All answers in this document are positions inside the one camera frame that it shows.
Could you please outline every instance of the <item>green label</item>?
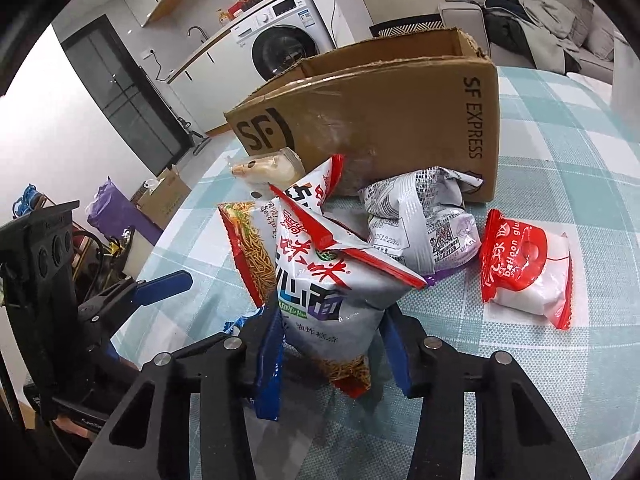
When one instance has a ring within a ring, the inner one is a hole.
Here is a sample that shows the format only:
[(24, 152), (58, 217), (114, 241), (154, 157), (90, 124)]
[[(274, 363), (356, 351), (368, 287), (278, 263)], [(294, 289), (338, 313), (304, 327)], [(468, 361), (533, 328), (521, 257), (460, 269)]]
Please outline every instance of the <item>green label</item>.
[(278, 300), (278, 301), (280, 303), (281, 311), (287, 312), (292, 316), (298, 316), (298, 317), (301, 317), (302, 319), (306, 319), (306, 312), (304, 310), (300, 310), (299, 308), (296, 308), (293, 305), (290, 305), (289, 303), (285, 303), (282, 300)]
[(330, 262), (338, 257), (333, 251), (318, 251), (316, 249), (316, 254), (318, 255), (318, 258), (324, 262)]

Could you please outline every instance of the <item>purple bag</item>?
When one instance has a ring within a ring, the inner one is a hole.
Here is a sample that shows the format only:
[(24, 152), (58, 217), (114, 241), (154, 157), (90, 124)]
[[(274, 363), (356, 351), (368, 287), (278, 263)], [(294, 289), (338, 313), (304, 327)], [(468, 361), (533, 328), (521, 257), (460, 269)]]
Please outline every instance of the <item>purple bag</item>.
[(84, 210), (89, 225), (106, 237), (120, 238), (130, 225), (155, 245), (162, 229), (144, 216), (115, 186), (110, 178), (98, 189), (95, 199)]

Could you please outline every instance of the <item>checkered tablecloth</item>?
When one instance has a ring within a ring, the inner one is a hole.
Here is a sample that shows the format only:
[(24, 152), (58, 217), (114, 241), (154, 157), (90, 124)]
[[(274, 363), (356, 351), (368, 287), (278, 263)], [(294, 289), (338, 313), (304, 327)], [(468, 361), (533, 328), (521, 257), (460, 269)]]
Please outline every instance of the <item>checkered tablecloth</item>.
[[(574, 313), (568, 332), (500, 306), (483, 306), (478, 265), (412, 292), (401, 302), (427, 333), (460, 351), (513, 354), (580, 451), (593, 480), (611, 478), (640, 436), (640, 132), (634, 136), (590, 90), (563, 76), (501, 68), (500, 168), (496, 199), (471, 205), (483, 228), (489, 207), (567, 233), (574, 258)], [(114, 336), (141, 365), (220, 331), (251, 306), (234, 267), (216, 205), (247, 200), (227, 157), (234, 140), (193, 189), (153, 250), (141, 278), (177, 269), (189, 292), (140, 308)], [(352, 200), (338, 199), (352, 207)], [(395, 386), (376, 339), (374, 384), (352, 400), (321, 383), (287, 380), (278, 422), (246, 412), (258, 478), (404, 479), (420, 400)], [(198, 403), (192, 406), (191, 471), (200, 477)], [(473, 478), (475, 413), (466, 402), (463, 477)]]

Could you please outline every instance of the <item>pillow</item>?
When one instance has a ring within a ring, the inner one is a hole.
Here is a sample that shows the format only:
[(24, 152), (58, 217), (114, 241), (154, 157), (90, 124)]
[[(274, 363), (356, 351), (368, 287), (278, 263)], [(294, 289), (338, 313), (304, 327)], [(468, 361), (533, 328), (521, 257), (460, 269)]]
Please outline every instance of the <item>pillow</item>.
[(613, 22), (600, 7), (593, 9), (591, 30), (584, 46), (595, 57), (613, 61)]
[(582, 46), (591, 28), (593, 4), (589, 0), (555, 0), (575, 14), (574, 24), (568, 38), (576, 46)]

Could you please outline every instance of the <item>faucet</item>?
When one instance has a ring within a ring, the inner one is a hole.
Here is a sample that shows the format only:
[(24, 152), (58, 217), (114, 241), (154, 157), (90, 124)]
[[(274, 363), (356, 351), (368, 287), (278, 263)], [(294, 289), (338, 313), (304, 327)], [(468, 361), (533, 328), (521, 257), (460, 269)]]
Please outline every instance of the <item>faucet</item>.
[(207, 41), (209, 39), (209, 37), (206, 35), (206, 33), (204, 32), (204, 30), (202, 30), (200, 27), (194, 26), (194, 27), (189, 27), (189, 30), (187, 30), (187, 36), (191, 35), (191, 31), (197, 28), (200, 33), (202, 34), (202, 37), (204, 38), (204, 40), (200, 40), (202, 43), (204, 43), (205, 41)]

